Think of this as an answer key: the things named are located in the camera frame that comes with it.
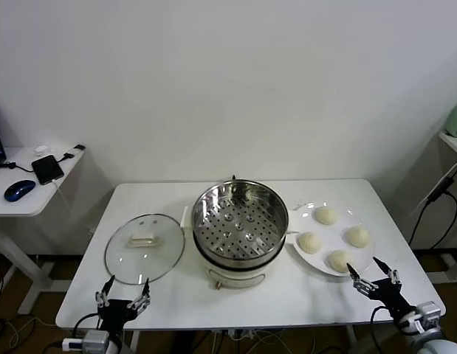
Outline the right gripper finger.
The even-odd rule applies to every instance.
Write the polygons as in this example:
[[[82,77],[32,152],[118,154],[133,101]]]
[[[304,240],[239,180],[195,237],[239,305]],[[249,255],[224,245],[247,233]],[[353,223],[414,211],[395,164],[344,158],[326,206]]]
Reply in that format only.
[[[373,257],[374,262],[378,265],[379,269],[388,276],[388,279],[393,285],[400,285],[399,273],[396,269],[390,268],[385,262],[377,257]]]
[[[357,289],[358,292],[360,292],[363,295],[369,295],[370,293],[372,293],[376,290],[375,284],[361,278],[360,275],[357,273],[357,271],[353,268],[353,266],[350,263],[346,263],[346,265],[347,265],[350,277],[353,280],[353,286],[354,286],[354,288]]]

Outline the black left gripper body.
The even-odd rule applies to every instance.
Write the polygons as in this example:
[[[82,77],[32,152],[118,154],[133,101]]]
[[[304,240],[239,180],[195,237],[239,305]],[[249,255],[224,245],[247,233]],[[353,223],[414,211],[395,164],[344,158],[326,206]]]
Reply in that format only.
[[[129,308],[131,300],[110,299],[109,305],[98,305],[97,313],[101,319],[99,330],[122,332],[127,322],[137,318],[137,311]]]

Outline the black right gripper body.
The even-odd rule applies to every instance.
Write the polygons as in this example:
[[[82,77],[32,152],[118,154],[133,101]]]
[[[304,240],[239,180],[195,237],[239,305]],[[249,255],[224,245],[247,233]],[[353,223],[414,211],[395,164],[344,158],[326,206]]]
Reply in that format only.
[[[393,284],[389,278],[373,281],[373,284],[377,288],[371,292],[371,298],[380,301],[392,318],[402,318],[416,309],[401,295],[400,284]]]

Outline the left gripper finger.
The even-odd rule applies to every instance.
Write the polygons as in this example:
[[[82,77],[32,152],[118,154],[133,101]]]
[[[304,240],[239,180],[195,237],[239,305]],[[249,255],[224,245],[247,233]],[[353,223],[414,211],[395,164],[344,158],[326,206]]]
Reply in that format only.
[[[127,308],[132,310],[144,310],[151,303],[149,278],[146,279],[142,289],[142,293],[134,301],[127,305]]]
[[[114,275],[112,275],[110,277],[110,279],[103,285],[102,290],[98,291],[95,294],[95,300],[96,300],[97,306],[99,308],[109,306],[108,295],[109,295],[109,291],[111,290],[111,287],[113,285],[113,282],[114,282]]]

